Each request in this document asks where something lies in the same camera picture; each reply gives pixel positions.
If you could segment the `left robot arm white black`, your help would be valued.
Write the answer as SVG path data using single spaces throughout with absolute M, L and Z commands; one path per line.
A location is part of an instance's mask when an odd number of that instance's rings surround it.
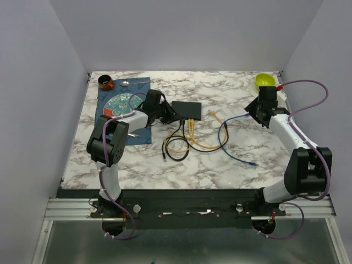
M 116 217 L 122 210 L 118 201 L 122 193 L 118 162 L 124 153 L 128 134 L 147 128 L 156 120 L 168 124 L 178 117 L 161 91 L 149 90 L 144 102 L 129 113 L 114 117 L 103 114 L 97 118 L 86 150 L 99 170 L 100 196 L 106 199 L 103 211 L 108 216 Z

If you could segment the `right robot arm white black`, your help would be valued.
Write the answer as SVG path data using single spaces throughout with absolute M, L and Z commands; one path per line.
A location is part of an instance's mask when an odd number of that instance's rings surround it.
M 258 96 L 245 108 L 262 127 L 270 129 L 290 154 L 283 179 L 258 192 L 253 201 L 254 211 L 261 216 L 273 209 L 273 204 L 302 197 L 318 201 L 329 193 L 332 151 L 319 147 L 295 124 L 293 115 L 278 106 L 278 89 L 261 86 Z

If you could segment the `black network switch box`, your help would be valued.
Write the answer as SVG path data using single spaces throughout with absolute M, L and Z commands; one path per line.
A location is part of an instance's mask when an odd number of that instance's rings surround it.
M 202 103 L 201 102 L 183 102 L 172 101 L 171 107 L 183 119 L 201 120 L 202 117 Z

